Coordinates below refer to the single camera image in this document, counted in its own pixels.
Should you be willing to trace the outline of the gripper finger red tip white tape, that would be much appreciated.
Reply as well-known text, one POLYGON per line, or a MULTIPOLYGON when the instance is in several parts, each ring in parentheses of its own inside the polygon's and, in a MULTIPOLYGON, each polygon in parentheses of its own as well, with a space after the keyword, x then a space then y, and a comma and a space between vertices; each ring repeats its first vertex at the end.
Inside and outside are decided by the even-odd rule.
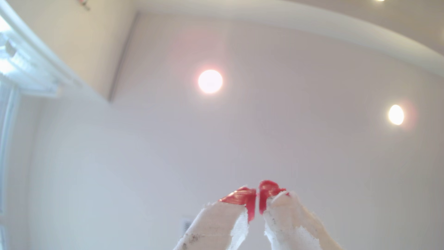
POLYGON ((296 193, 274 181, 259 184, 259 212, 272 250, 342 250, 296 193))
POLYGON ((200 211, 175 250, 238 250, 254 219, 256 189, 241 187, 200 211))

